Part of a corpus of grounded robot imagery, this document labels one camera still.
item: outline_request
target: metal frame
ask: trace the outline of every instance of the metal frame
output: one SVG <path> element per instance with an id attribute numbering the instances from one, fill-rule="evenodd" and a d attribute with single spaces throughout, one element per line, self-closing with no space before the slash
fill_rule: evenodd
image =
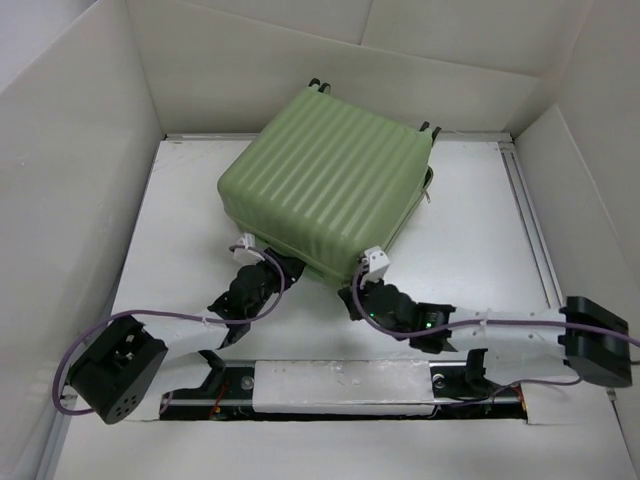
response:
<path id="1" fill-rule="evenodd" d="M 550 308 L 559 308 L 562 306 L 562 291 L 560 290 L 558 278 L 556 277 L 549 256 L 549 250 L 544 242 L 540 224 L 538 223 L 529 191 L 527 190 L 527 185 L 524 181 L 522 170 L 520 169 L 516 147 L 512 141 L 498 142 L 498 145 L 500 146 L 500 153 L 502 154 L 505 170 L 511 183 L 513 197 L 516 200 L 518 211 L 520 212 L 522 226 L 527 234 L 531 253 L 533 254 L 536 268 L 540 275 L 542 288 L 547 297 L 547 303 Z"/>

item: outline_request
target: cable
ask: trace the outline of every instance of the cable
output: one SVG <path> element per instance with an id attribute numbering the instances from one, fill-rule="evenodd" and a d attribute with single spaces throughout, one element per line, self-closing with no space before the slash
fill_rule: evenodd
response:
<path id="1" fill-rule="evenodd" d="M 224 396 L 224 394 L 227 392 L 228 389 L 229 389 L 229 380 L 227 380 L 222 385 L 222 388 L 220 389 L 220 394 L 216 398 L 216 401 L 213 404 L 213 407 L 211 407 L 211 410 L 209 411 L 209 416 L 207 417 L 209 420 L 211 420 L 213 418 L 213 416 L 216 413 L 218 413 L 218 405 L 220 405 L 220 400 L 222 400 L 222 397 Z"/>
<path id="2" fill-rule="evenodd" d="M 511 382 L 509 385 L 503 385 L 500 386 L 498 388 L 496 388 L 493 393 L 491 393 L 491 395 L 488 395 L 484 398 L 476 398 L 473 400 L 466 400 L 463 402 L 456 402 L 456 403 L 447 403 L 447 404 L 443 404 L 443 406 L 447 406 L 447 407 L 467 407 L 470 405 L 477 405 L 478 403 L 481 402 L 486 402 L 487 400 L 491 400 L 492 403 L 495 400 L 495 398 L 502 392 L 504 392 L 505 390 L 509 390 L 511 388 L 516 388 L 519 385 L 522 385 L 523 383 L 530 383 L 530 384 L 535 384 L 535 385 L 547 385 L 550 387 L 572 387 L 574 385 L 578 385 L 579 383 L 582 383 L 582 379 L 581 378 L 577 378 L 575 380 L 571 380 L 570 382 L 559 382 L 559 381 L 554 381 L 554 380 L 536 380 L 536 379 L 532 379 L 532 378 L 525 378 L 523 380 L 517 380 L 515 382 Z"/>
<path id="3" fill-rule="evenodd" d="M 436 333 L 444 332 L 446 330 L 454 330 L 457 328 L 470 327 L 475 325 L 480 325 L 481 323 L 486 323 L 487 325 L 500 325 L 503 327 L 548 327 L 548 328 L 562 328 L 566 330 L 582 330 L 585 332 L 597 333 L 599 335 L 609 335 L 611 337 L 617 338 L 624 342 L 630 343 L 636 347 L 640 347 L 640 340 L 630 337 L 629 335 L 625 335 L 624 333 L 614 332 L 613 330 L 607 330 L 606 328 L 594 327 L 592 325 L 583 325 L 581 323 L 571 323 L 571 322 L 555 322 L 551 320 L 483 320 L 478 318 L 472 318 L 469 320 L 461 320 L 459 322 L 440 325 L 437 327 L 429 328 L 427 330 L 419 330 L 417 332 L 394 332 L 393 330 L 388 330 L 369 317 L 369 314 L 366 312 L 362 303 L 360 302 L 360 297 L 358 295 L 360 279 L 367 268 L 366 265 L 361 264 L 358 267 L 356 274 L 353 277 L 351 282 L 351 294 L 353 298 L 353 303 L 358 310 L 358 313 L 364 318 L 364 320 L 371 325 L 373 328 L 378 330 L 381 333 L 389 335 L 394 338 L 404 339 L 404 338 L 417 338 L 417 337 L 426 337 L 428 335 L 435 335 Z"/>
<path id="4" fill-rule="evenodd" d="M 222 325 L 246 325 L 248 323 L 253 323 L 258 320 L 261 320 L 267 315 L 269 315 L 271 312 L 273 312 L 275 308 L 278 306 L 278 304 L 280 303 L 280 300 L 282 300 L 282 295 L 285 291 L 285 276 L 284 276 L 284 272 L 282 271 L 282 267 L 280 267 L 280 265 L 275 260 L 275 258 L 273 258 L 271 255 L 257 248 L 244 246 L 244 245 L 233 245 L 232 247 L 229 247 L 229 250 L 233 252 L 239 248 L 244 248 L 257 253 L 263 259 L 271 263 L 276 268 L 278 275 L 280 275 L 280 291 L 275 301 L 271 304 L 269 308 L 267 308 L 264 312 L 256 315 L 253 318 L 247 318 L 244 320 L 224 320 L 222 318 L 209 318 L 209 317 L 202 317 L 197 315 L 189 315 L 186 313 L 164 312 L 159 310 L 144 310 L 144 309 L 126 310 L 124 312 L 113 314 L 108 318 L 101 320 L 96 325 L 92 326 L 91 328 L 87 329 L 84 333 L 82 333 L 78 338 L 76 338 L 76 340 L 71 344 L 71 346 L 67 349 L 67 351 L 64 352 L 64 354 L 62 355 L 62 359 L 60 360 L 60 363 L 58 364 L 58 368 L 56 369 L 56 373 L 53 376 L 53 385 L 51 387 L 51 399 L 53 400 L 53 405 L 56 407 L 56 410 L 58 410 L 63 415 L 69 415 L 69 416 L 87 415 L 93 412 L 92 408 L 87 408 L 84 410 L 71 410 L 66 408 L 64 405 L 62 405 L 62 402 L 60 401 L 60 393 L 62 391 L 62 387 L 64 384 L 64 382 L 62 381 L 62 374 L 64 373 L 67 367 L 67 364 L 69 363 L 69 359 L 71 358 L 71 355 L 73 355 L 73 352 L 87 338 L 91 337 L 93 334 L 95 334 L 99 330 L 107 327 L 113 321 L 120 320 L 129 315 L 149 315 L 153 317 L 172 317 L 179 320 L 190 320 L 193 322 L 204 321 L 207 323 L 216 323 L 216 324 L 222 324 Z"/>

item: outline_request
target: green suitcase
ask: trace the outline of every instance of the green suitcase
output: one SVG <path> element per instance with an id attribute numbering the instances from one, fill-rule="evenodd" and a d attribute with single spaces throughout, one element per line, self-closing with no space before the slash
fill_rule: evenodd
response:
<path id="1" fill-rule="evenodd" d="M 339 285 L 364 250 L 388 251 L 419 204 L 435 133 L 349 105 L 318 83 L 267 125 L 218 192 L 243 231 Z"/>

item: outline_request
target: white panel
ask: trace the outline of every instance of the white panel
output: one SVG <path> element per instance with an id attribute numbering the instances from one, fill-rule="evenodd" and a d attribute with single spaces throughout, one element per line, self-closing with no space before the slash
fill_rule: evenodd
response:
<path id="1" fill-rule="evenodd" d="M 107 298 L 160 135 L 124 1 L 92 6 L 0 95 L 0 473 Z"/>
<path id="2" fill-rule="evenodd" d="M 540 75 L 590 0 L 374 0 L 363 45 Z"/>
<path id="3" fill-rule="evenodd" d="M 640 282 L 640 2 L 595 2 L 558 105 Z"/>
<path id="4" fill-rule="evenodd" d="M 0 1 L 0 91 L 93 2 Z"/>
<path id="5" fill-rule="evenodd" d="M 428 415 L 426 360 L 256 362 L 252 407 L 263 413 Z"/>
<path id="6" fill-rule="evenodd" d="M 187 0 L 305 33 L 360 44 L 373 0 Z"/>
<path id="7" fill-rule="evenodd" d="M 601 403 L 608 400 L 601 396 Z M 612 409 L 522 420 L 71 422 L 57 480 L 634 480 Z"/>
<path id="8" fill-rule="evenodd" d="M 555 47 L 553 63 L 540 76 L 540 82 L 536 88 L 507 124 L 506 130 L 514 137 L 520 135 L 556 101 L 573 48 L 593 5 L 593 0 L 570 1 L 572 11 L 565 19 L 564 37 Z"/>
<path id="9" fill-rule="evenodd" d="M 591 120 L 584 118 L 584 122 L 589 124 Z M 593 135 L 602 139 L 598 132 Z M 602 303 L 628 320 L 637 337 L 640 289 L 558 107 L 551 108 L 527 129 L 516 145 L 564 293 L 585 295 Z M 620 160 L 613 146 L 608 153 L 607 161 Z M 638 358 L 636 349 L 632 355 Z M 629 451 L 635 464 L 640 465 L 640 388 L 620 389 L 618 396 L 618 412 Z"/>
<path id="10" fill-rule="evenodd" d="M 339 43 L 172 0 L 129 0 L 167 132 L 261 130 L 312 77 L 415 125 L 502 130 L 536 80 Z"/>

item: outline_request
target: black plastic housing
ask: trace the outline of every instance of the black plastic housing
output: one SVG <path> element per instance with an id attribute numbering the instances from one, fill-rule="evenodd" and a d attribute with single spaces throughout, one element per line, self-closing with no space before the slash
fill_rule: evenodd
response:
<path id="1" fill-rule="evenodd" d="M 567 322 L 629 334 L 629 324 L 584 297 L 568 297 L 560 309 Z M 567 329 L 558 341 L 565 347 L 566 363 L 584 381 L 603 387 L 621 388 L 633 384 L 629 343 L 611 335 Z"/>
<path id="2" fill-rule="evenodd" d="M 167 354 L 143 327 L 132 316 L 112 322 L 69 368 L 69 384 L 108 425 L 136 409 Z"/>

